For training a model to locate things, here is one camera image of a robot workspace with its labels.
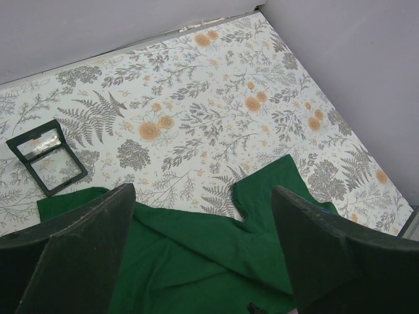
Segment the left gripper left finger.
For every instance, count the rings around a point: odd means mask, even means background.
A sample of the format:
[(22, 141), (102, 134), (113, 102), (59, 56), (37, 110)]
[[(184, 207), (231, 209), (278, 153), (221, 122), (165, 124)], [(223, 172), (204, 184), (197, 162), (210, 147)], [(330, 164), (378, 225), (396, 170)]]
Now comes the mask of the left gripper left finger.
[(134, 206), (123, 184), (1, 237), (1, 312), (108, 313)]

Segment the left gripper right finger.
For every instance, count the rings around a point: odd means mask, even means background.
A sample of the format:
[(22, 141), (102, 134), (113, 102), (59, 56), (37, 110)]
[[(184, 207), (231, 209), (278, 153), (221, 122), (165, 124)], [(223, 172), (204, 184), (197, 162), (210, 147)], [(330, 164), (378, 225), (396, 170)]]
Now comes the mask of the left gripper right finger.
[(418, 242), (354, 223), (290, 190), (272, 214), (299, 313), (417, 313)]

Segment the dark green t-shirt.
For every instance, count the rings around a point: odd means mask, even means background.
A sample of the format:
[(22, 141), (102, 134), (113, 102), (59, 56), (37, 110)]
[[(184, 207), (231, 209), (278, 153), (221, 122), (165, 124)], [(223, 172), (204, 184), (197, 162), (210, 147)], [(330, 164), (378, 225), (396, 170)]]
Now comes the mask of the dark green t-shirt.
[(295, 308), (271, 195), (284, 186), (309, 202), (291, 156), (234, 183), (243, 221), (137, 203), (112, 313), (269, 313)]

